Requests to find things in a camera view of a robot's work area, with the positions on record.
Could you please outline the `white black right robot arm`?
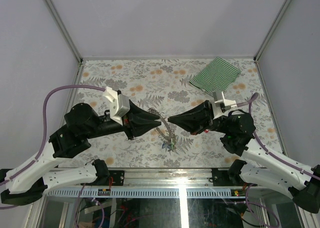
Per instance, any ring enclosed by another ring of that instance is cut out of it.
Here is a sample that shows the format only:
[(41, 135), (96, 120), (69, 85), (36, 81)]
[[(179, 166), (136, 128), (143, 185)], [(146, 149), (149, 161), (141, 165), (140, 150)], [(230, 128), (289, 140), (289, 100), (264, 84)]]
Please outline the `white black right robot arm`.
[(198, 135), (222, 133), (223, 147), (240, 158), (229, 167), (233, 185), (256, 184), (281, 193), (303, 210), (320, 211), (320, 167), (311, 167), (265, 147), (256, 134), (254, 120), (234, 100), (206, 100), (197, 107), (167, 120)]

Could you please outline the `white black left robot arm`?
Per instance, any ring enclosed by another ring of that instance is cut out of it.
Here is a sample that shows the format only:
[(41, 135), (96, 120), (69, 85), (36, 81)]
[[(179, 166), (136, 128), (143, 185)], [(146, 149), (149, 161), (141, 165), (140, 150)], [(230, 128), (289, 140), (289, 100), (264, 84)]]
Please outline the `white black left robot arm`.
[(52, 190), (77, 184), (109, 185), (111, 175), (102, 159), (68, 170), (52, 169), (89, 149), (90, 139), (125, 133), (132, 140), (161, 125), (158, 115), (132, 102), (129, 103), (129, 111), (121, 118), (122, 124), (111, 120), (107, 112), (98, 115), (87, 103), (76, 104), (64, 119), (66, 124), (49, 137), (43, 153), (31, 167), (16, 177), (13, 176), (14, 169), (1, 169), (0, 180), (8, 180), (0, 194), (2, 204), (29, 205)]

